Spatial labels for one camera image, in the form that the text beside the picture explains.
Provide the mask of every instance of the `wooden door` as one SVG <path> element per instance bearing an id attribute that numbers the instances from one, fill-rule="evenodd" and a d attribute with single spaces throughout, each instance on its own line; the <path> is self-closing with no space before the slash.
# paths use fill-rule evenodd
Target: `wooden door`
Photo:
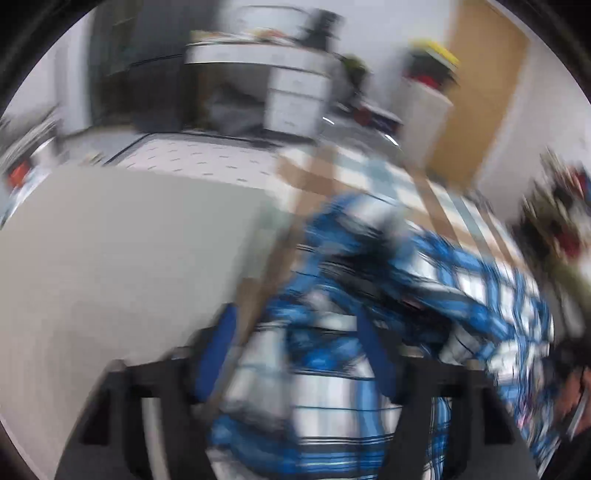
<path id="1" fill-rule="evenodd" d="M 453 109 L 429 169 L 467 189 L 486 156 L 517 85 L 528 38 L 485 0 L 462 0 L 449 50 L 460 60 Z"/>

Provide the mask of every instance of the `gray table surface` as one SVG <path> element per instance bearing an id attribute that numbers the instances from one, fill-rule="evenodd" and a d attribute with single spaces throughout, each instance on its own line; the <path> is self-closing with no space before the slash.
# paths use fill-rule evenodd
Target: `gray table surface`
<path id="1" fill-rule="evenodd" d="M 0 231 L 0 416 L 53 478 L 106 364 L 157 359 L 232 299 L 264 191 L 59 167 Z"/>

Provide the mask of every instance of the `white table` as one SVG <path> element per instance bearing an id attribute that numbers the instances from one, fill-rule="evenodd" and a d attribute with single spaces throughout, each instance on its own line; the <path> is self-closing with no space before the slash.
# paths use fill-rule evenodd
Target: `white table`
<path id="1" fill-rule="evenodd" d="M 330 95 L 326 52 L 263 43 L 206 43 L 187 47 L 185 63 L 260 64 L 271 67 L 264 127 L 313 137 Z"/>
<path id="2" fill-rule="evenodd" d="M 62 166 L 0 231 L 0 414 L 54 476 L 111 359 L 153 361 L 233 298 L 263 190 Z"/>

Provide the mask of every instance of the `drawer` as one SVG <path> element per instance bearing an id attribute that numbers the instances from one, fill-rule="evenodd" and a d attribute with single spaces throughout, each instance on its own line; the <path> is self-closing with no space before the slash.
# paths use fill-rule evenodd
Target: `drawer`
<path id="1" fill-rule="evenodd" d="M 267 109 L 293 115 L 319 116 L 323 105 L 323 100 L 293 93 L 270 90 L 267 95 Z"/>
<path id="2" fill-rule="evenodd" d="M 315 73 L 287 69 L 271 69 L 269 88 L 282 92 L 298 93 L 324 100 L 328 95 L 330 80 Z"/>
<path id="3" fill-rule="evenodd" d="M 324 108 L 317 99 L 271 92 L 265 111 L 265 128 L 301 137 L 312 137 Z"/>
<path id="4" fill-rule="evenodd" d="M 253 63 L 320 74 L 327 73 L 330 61 L 326 53 L 262 44 L 192 45 L 185 54 L 185 63 Z"/>

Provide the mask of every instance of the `blue plaid shirt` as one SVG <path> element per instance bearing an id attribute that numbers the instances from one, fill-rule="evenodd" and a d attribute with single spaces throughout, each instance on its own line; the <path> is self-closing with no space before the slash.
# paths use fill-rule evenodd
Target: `blue plaid shirt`
<path id="1" fill-rule="evenodd" d="M 557 446 L 540 368 L 552 322 L 535 282 L 400 219 L 391 200 L 349 194 L 309 222 L 212 427 L 220 480 L 376 478 L 401 406 L 379 381 L 383 366 L 369 363 L 359 322 L 445 362 L 484 362 L 545 467 Z M 450 412 L 449 399 L 434 399 L 425 478 L 441 475 Z"/>

